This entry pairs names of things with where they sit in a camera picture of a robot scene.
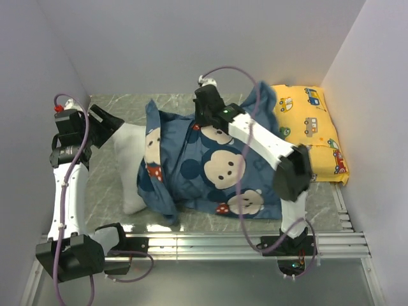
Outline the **blue cartoon mouse pillowcase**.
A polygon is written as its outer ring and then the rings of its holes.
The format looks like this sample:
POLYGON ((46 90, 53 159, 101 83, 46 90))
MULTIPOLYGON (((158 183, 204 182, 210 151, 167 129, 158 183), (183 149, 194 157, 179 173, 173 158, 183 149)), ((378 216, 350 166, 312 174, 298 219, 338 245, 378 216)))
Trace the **blue cartoon mouse pillowcase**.
POLYGON ((255 151, 220 129, 200 127, 194 115, 146 107, 145 153, 138 194, 174 223, 182 207, 246 219, 280 219, 281 200, 272 189, 274 170, 255 151), (244 173, 238 163, 244 158, 244 173))

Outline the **white pillow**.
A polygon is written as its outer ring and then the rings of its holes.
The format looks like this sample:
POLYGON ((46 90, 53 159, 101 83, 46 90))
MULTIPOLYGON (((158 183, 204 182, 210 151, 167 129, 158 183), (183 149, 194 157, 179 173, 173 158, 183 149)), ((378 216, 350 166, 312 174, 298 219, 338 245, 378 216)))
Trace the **white pillow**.
POLYGON ((145 126, 123 123, 112 138, 123 188, 123 211, 131 215, 146 208, 137 186, 145 153, 145 126))

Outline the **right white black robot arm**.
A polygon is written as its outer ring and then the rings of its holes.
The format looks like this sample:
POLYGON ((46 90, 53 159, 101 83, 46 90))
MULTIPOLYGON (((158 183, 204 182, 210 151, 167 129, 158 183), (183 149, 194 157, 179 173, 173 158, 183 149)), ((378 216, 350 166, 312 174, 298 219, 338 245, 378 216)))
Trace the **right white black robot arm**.
POLYGON ((260 249, 268 254, 279 247, 294 255, 307 245, 312 226, 305 218, 305 201, 312 177, 309 151, 304 145, 284 141, 256 122, 261 103, 259 85, 254 86, 256 102, 252 113, 234 103, 225 105, 217 87, 201 85, 195 90, 196 120, 201 126, 213 126, 245 144, 242 154, 249 150, 258 153, 274 170, 272 187, 281 198, 282 222, 279 239, 271 246, 260 249))

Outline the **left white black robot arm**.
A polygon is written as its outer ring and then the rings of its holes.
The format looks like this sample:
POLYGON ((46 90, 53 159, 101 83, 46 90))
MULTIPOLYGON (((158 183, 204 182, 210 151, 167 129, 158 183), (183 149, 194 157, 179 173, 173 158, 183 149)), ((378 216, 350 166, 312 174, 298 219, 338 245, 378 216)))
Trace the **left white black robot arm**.
POLYGON ((36 246, 36 259, 57 283, 101 273, 110 252, 122 256, 128 240, 120 223, 89 233, 85 194, 92 147, 101 148, 124 121, 94 105, 84 113, 72 99, 55 107, 58 132, 52 140, 50 164, 55 179, 53 221, 47 241, 36 246))

